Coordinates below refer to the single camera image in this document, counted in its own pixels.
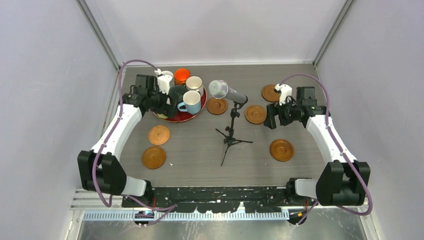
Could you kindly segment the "wooden coaster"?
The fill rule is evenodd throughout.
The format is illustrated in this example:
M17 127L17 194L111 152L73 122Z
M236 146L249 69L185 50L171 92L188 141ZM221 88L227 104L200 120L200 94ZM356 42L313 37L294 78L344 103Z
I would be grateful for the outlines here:
M224 98L210 98L206 103L207 111L212 115L222 115L228 109L228 102Z
M142 164L150 170L160 168L166 161L166 152L159 146L147 148L141 157Z
M266 120L267 112L260 105L251 105L245 110L244 116L249 123L258 125Z
M275 92L275 86L272 84L264 86L261 90L261 95L264 100L270 103L276 103L280 100L280 95Z
M295 154L293 145L285 139L276 139L269 146L270 155L279 162L291 160Z

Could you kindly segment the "woven rattan coaster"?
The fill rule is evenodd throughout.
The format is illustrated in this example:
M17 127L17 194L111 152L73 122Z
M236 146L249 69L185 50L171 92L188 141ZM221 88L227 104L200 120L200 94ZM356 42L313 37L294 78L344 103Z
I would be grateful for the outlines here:
M165 144L171 136L170 129L164 125L152 127L147 135L148 141L156 146Z

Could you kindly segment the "microphone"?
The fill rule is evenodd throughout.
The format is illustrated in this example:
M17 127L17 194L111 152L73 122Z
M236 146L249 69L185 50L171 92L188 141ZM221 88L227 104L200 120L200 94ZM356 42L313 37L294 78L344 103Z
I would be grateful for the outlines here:
M224 80L211 81L208 86L208 90L209 93L217 100L227 99L233 102L233 108L230 111L231 123L230 126L226 126L224 129L227 133L223 133L217 128L215 129L218 133L223 135L223 143L226 144L226 149L220 164L220 166L222 167L224 165L227 152L231 146L240 143L253 143L253 141L236 139L234 137L235 119L240 117L239 110L241 110L242 107L248 102L248 97L245 94L237 92L236 90L231 88Z

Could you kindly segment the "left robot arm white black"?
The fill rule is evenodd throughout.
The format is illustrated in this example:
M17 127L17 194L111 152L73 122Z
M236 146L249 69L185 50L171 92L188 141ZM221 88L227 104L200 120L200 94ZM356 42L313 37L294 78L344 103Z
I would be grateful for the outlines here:
M131 195L141 207L153 202L151 183L128 176L119 160L131 132L146 112L169 118L177 114L182 95L173 89L174 85L170 71L158 76L136 75L135 84L123 94L103 136L91 150L82 150L77 156L83 189L113 196Z

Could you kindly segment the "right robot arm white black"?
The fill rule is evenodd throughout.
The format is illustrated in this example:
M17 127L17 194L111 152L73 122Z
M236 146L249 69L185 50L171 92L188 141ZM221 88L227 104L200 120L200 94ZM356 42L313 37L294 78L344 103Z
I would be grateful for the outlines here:
M301 122L327 162L318 179L290 178L285 192L287 202L299 205L309 197L323 206L362 205L366 191L361 183L368 183L371 169L366 162L358 162L344 145L327 107L318 105L315 88L297 87L295 98L292 88L286 84L275 85L274 92L279 94L279 101L267 105L264 126L275 129L276 119L282 126Z

